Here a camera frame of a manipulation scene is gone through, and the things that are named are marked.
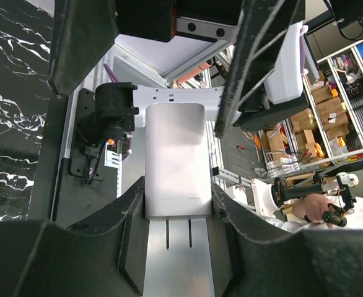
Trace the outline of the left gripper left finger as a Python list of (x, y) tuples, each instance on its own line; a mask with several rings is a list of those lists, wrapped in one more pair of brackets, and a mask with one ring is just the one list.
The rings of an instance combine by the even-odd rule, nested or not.
[(68, 228), (0, 222), (0, 296), (142, 296), (144, 183)]

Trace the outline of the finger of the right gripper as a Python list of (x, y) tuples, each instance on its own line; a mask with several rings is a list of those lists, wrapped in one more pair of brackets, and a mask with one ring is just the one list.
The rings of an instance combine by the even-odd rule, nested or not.
[(48, 77), (54, 95), (70, 95), (118, 34), (115, 1), (55, 1)]

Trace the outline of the operator hand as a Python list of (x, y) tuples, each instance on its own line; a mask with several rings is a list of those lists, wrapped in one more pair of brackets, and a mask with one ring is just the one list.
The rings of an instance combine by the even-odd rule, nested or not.
[(329, 205), (337, 205), (338, 198), (336, 196), (324, 196), (320, 194), (310, 194), (299, 199), (292, 208), (295, 217), (303, 222), (292, 227), (291, 231), (296, 233), (302, 230), (327, 230), (334, 227), (331, 223), (323, 221), (323, 214), (330, 211)]

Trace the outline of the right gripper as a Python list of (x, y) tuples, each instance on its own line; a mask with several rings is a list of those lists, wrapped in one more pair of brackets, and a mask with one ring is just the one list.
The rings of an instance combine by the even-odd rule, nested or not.
[(175, 36), (236, 47), (219, 104), (214, 132), (222, 138), (239, 106), (274, 71), (290, 25), (304, 19), (305, 2), (142, 0), (116, 1), (120, 33), (169, 42)]

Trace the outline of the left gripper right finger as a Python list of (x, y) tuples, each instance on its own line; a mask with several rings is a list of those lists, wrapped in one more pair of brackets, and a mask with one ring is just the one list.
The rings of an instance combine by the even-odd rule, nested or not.
[(363, 230), (288, 233), (212, 185), (216, 296), (363, 296)]

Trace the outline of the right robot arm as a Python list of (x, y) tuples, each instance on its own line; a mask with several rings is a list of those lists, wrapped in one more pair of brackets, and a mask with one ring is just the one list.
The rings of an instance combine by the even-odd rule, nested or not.
[(156, 105), (197, 104), (214, 114), (215, 133), (222, 137), (249, 86), (254, 92), (273, 72), (287, 32), (305, 12), (303, 1), (56, 1), (48, 83), (57, 96), (74, 91), (117, 36), (168, 42), (187, 35), (217, 38), (229, 19), (224, 39), (237, 45), (224, 90), (169, 88), (144, 90), (131, 83), (97, 87), (95, 109), (78, 120), (74, 145), (84, 152), (108, 139), (125, 140), (145, 126), (146, 109)]

